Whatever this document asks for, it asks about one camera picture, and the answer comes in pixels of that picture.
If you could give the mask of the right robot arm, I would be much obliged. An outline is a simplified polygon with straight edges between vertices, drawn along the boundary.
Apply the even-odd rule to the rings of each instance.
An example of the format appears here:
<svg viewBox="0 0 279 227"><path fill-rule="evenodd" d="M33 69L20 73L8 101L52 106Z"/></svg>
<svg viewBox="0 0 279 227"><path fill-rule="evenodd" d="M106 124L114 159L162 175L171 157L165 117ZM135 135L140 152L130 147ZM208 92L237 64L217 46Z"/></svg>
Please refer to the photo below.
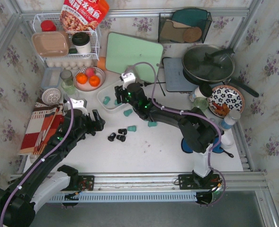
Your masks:
<svg viewBox="0 0 279 227"><path fill-rule="evenodd" d="M193 172L200 178L210 175L213 171L210 152L216 146L215 138L221 137L221 131L200 109L183 111L160 105L154 98L147 98L139 83L131 83L127 88L115 86L115 96L118 103L130 104L142 120L179 128L187 146L194 152Z"/></svg>

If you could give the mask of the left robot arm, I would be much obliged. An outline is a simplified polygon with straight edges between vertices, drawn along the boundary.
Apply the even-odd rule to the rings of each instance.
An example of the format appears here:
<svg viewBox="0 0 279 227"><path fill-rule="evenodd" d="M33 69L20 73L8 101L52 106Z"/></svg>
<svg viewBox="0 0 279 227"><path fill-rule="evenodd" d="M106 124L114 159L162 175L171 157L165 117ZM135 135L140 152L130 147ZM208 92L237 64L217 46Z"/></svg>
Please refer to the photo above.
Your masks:
<svg viewBox="0 0 279 227"><path fill-rule="evenodd" d="M94 136L104 129L105 120L96 109L92 113L94 119L80 110L69 110L30 168L7 189L0 189L0 227L30 226L51 197L62 189L75 187L78 171L73 167L63 165L54 176L47 176L86 134Z"/></svg>

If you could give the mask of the white storage basket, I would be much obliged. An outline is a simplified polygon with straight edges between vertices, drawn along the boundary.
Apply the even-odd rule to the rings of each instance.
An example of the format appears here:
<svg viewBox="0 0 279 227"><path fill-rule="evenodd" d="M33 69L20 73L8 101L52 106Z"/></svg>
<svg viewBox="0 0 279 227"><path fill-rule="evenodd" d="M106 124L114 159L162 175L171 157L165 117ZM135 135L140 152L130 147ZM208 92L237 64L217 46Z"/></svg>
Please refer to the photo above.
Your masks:
<svg viewBox="0 0 279 227"><path fill-rule="evenodd" d="M115 96L115 87L123 85L122 81L117 81L100 90L97 94L97 99L102 107L110 114L117 113L124 109L126 104L118 104Z"/></svg>

